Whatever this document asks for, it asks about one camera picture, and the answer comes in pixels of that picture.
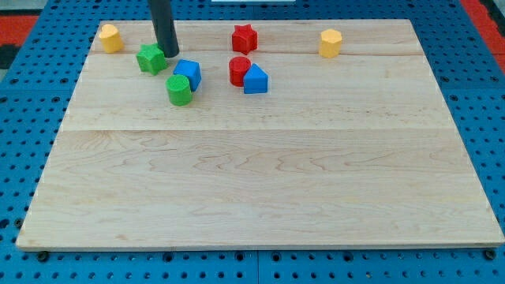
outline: toy block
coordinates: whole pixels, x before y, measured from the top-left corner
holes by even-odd
[[[244,94],[268,92],[268,75],[256,64],[252,64],[244,76]]]
[[[334,29],[321,32],[321,42],[319,45],[319,55],[324,58],[333,58],[340,53],[342,46],[342,34]]]
[[[190,60],[179,60],[175,66],[174,75],[184,75],[188,77],[191,92],[196,91],[198,89],[198,85],[202,81],[200,64],[198,62],[192,62]]]
[[[189,79],[184,75],[173,75],[166,80],[166,90],[170,102],[178,107],[185,106],[193,100]]]
[[[253,30],[251,24],[236,25],[235,32],[231,36],[231,43],[234,51],[247,55],[251,50],[258,48],[258,33]]]
[[[100,42],[102,42],[103,49],[107,53],[114,53],[125,47],[119,35],[119,30],[112,24],[105,24],[98,34]]]
[[[158,74],[159,71],[166,69],[168,65],[165,61],[163,51],[158,48],[158,44],[142,44],[140,51],[137,53],[137,61],[140,71],[149,72],[152,75]]]
[[[244,76],[251,68],[251,61],[243,56],[237,56],[230,60],[230,82],[237,87],[244,86]]]

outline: blue block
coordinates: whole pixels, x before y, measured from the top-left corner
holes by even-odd
[[[244,76],[244,94],[268,92],[268,75],[256,64],[252,64]]]
[[[202,81],[200,64],[198,62],[192,62],[190,60],[179,60],[177,66],[175,66],[174,75],[184,75],[188,77],[191,92],[196,91],[198,89],[200,81]]]

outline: wooden table surface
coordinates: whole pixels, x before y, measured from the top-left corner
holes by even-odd
[[[407,20],[253,21],[265,95],[228,81],[235,21],[176,23],[157,76],[151,22],[95,39],[21,229],[23,250],[414,249],[505,242]],[[342,32],[337,58],[319,33]],[[184,107],[179,58],[202,83]]]

